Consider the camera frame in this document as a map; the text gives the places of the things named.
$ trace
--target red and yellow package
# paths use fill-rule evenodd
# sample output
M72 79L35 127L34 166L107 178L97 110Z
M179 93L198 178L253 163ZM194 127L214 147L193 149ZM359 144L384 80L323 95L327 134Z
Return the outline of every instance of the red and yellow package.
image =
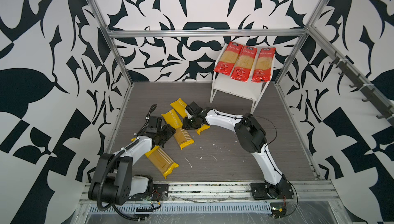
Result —
M230 78L247 82L253 66L254 58L256 57L256 53L257 48L245 45L241 50L241 54L239 55L233 74Z
M254 69L252 82L267 82L271 80L271 66L275 50L275 47L261 49L256 68Z
M235 62L238 59L242 46L243 45L241 44L230 42L226 50L223 52L223 55L220 58L218 64L216 65L214 71L217 73L230 75Z

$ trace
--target white rack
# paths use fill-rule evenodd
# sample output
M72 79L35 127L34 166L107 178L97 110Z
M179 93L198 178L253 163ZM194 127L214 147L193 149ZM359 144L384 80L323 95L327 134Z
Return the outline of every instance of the white rack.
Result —
M219 59L221 58L226 47L227 47L227 44L224 44L223 49L221 50L218 58L215 61L214 68L218 64ZM230 76L233 73L234 69L233 69L233 71L231 71L230 75L225 75L225 74L213 72L211 97L209 100L210 103L212 103L212 101L215 98L216 92L219 90L224 93L229 93L229 94L241 97L241 98L246 98L246 99L252 100L253 103L252 103L252 108L251 108L250 113L253 114L258 103L260 102L261 97L263 96L263 93L265 92L268 84L270 83L269 81L268 82L260 82L260 83L251 82L254 69L256 68L257 58L259 57L259 52L264 47L256 47L256 48L257 48L256 57L254 58L253 66L252 66L251 72L249 74L249 79L247 82L231 79ZM271 65L271 76L273 74L273 63L274 63L274 61L272 61L272 65Z

